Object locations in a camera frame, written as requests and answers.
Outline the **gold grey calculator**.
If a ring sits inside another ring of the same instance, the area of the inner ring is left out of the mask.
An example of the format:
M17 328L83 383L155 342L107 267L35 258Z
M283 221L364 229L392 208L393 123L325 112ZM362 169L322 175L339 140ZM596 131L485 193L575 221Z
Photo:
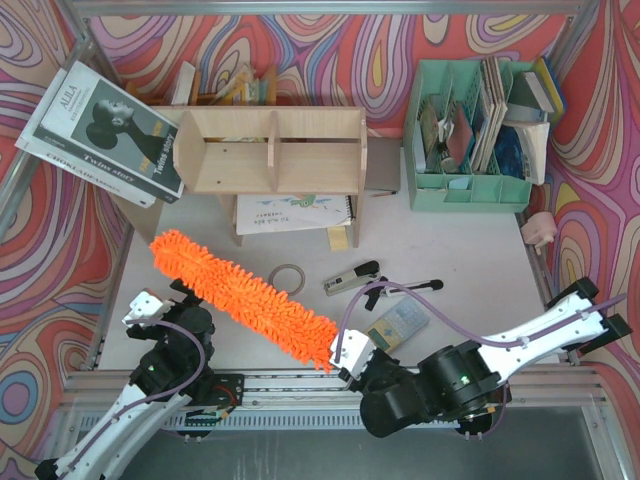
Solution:
M406 297L373 322L365 334L377 348L390 353L429 323L430 317L424 306Z

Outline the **orange microfiber duster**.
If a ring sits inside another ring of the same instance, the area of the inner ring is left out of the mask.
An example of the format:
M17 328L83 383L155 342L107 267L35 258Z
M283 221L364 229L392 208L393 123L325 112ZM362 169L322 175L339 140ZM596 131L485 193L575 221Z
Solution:
M232 320L277 345L302 364L328 372L336 324L292 300L240 265L214 256L178 230L149 244L154 267L180 280Z

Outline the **clear tape roll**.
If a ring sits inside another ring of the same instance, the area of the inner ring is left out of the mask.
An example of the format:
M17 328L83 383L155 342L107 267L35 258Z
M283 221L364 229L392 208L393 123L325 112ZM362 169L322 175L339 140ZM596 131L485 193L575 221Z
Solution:
M278 291L295 296L304 289L306 275L304 270L295 264L281 264L271 271L268 283Z

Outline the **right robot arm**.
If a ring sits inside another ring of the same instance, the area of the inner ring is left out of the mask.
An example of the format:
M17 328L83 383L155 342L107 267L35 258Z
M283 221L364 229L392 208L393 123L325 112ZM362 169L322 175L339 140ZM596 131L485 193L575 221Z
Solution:
M508 331L477 336L409 291L465 342L441 348L411 371L366 334L342 325L330 347L330 363L350 390L361 393L361 421L377 438L412 425L466 422L487 414L493 403L505 404L508 380L521 369L560 351L588 353L629 335L629 324L607 313L625 297L598 303L597 293L593 282L582 278L553 298L542 315Z

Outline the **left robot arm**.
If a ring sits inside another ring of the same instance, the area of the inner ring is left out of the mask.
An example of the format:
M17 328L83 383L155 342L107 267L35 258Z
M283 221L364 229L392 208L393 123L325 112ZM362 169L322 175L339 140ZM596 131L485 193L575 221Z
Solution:
M40 462L38 479L118 479L146 442L211 380L212 316L181 280L170 288L181 300L140 292L123 319L132 339L155 345L140 359L107 413L66 454Z

